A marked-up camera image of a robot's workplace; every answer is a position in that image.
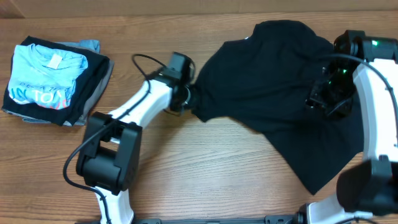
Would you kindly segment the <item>black t-shirt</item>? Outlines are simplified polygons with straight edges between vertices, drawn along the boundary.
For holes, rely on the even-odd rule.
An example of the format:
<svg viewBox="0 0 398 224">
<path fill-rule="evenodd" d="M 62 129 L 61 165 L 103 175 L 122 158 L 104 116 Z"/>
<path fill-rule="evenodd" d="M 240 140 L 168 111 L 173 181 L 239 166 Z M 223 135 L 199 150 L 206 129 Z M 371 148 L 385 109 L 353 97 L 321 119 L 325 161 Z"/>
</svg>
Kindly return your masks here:
<svg viewBox="0 0 398 224">
<path fill-rule="evenodd" d="M 315 194 L 364 146 L 359 101 L 342 119 L 305 104 L 326 67 L 314 58 L 332 51 L 299 21 L 257 24 L 250 37 L 225 42 L 203 66 L 192 112 L 204 122 L 228 116 L 262 133 Z"/>
</svg>

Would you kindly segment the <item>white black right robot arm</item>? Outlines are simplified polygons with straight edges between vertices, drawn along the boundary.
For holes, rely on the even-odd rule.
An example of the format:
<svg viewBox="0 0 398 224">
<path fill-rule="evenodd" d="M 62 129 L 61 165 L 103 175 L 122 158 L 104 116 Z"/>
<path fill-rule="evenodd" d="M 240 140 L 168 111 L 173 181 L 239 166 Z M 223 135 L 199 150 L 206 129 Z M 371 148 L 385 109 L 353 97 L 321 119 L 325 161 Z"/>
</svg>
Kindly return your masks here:
<svg viewBox="0 0 398 224">
<path fill-rule="evenodd" d="M 358 94 L 363 161 L 338 178 L 336 193 L 303 205 L 291 223 L 351 223 L 397 213 L 397 40 L 346 30 L 334 41 L 326 80 L 306 99 L 327 118 L 346 116 Z"/>
</svg>

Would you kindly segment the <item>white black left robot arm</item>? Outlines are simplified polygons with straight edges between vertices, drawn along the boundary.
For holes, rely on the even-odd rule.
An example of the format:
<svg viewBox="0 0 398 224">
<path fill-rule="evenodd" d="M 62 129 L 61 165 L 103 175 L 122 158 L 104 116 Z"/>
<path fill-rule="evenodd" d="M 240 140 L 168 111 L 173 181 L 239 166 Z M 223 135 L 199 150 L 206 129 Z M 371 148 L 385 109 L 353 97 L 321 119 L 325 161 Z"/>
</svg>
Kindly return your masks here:
<svg viewBox="0 0 398 224">
<path fill-rule="evenodd" d="M 100 223 L 132 223 L 129 187 L 139 165 L 142 132 L 162 111 L 179 116 L 192 104 L 193 60 L 174 52 L 168 65 L 145 75 L 139 91 L 108 114 L 95 112 L 78 147 L 76 173 L 95 193 Z"/>
</svg>

